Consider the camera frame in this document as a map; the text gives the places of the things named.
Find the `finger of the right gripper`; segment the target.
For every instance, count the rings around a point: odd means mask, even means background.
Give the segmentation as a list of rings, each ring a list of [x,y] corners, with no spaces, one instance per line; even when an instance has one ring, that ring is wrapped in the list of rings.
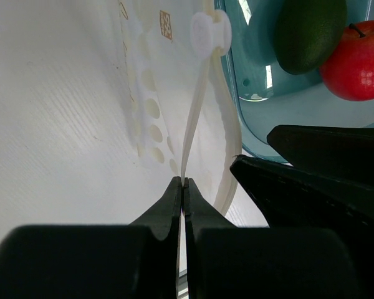
[[[278,125],[267,143],[296,168],[374,186],[374,128]]]
[[[321,227],[374,249],[374,187],[239,155],[230,170],[271,227]]]

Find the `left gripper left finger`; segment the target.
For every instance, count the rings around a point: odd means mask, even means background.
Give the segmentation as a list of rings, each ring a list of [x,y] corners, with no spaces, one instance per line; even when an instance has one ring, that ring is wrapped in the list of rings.
[[[0,244],[0,298],[176,298],[182,185],[128,225],[24,225]]]

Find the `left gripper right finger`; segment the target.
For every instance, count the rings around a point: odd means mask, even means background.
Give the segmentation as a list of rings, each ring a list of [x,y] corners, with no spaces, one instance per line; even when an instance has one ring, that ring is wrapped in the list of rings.
[[[236,227],[183,187],[191,298],[366,298],[347,246],[328,229]]]

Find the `clear zip top bag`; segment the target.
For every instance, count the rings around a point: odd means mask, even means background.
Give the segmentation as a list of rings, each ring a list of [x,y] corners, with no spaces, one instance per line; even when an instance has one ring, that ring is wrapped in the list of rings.
[[[119,18],[141,162],[196,181],[227,213],[242,151],[222,59],[231,21],[214,1],[120,1]]]

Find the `dark green avocado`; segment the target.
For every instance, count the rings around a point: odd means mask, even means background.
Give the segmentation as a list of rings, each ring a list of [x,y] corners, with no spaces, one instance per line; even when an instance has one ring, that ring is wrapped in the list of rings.
[[[340,42],[346,21],[346,1],[284,1],[273,38],[280,67],[292,75],[320,67]]]

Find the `red apple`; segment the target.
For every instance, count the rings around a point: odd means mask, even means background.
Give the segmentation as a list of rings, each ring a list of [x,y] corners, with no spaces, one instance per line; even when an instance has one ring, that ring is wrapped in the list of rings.
[[[344,100],[374,99],[374,20],[351,23],[326,63],[320,67],[324,85]]]

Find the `teal plastic tray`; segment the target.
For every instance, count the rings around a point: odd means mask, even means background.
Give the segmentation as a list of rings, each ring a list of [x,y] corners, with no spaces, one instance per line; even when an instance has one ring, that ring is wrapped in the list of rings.
[[[332,94],[317,70],[291,75],[279,65],[272,39],[281,1],[216,1],[228,15],[232,44],[223,72],[239,115],[242,147],[283,163],[267,143],[278,125],[374,127],[374,100],[350,102]]]

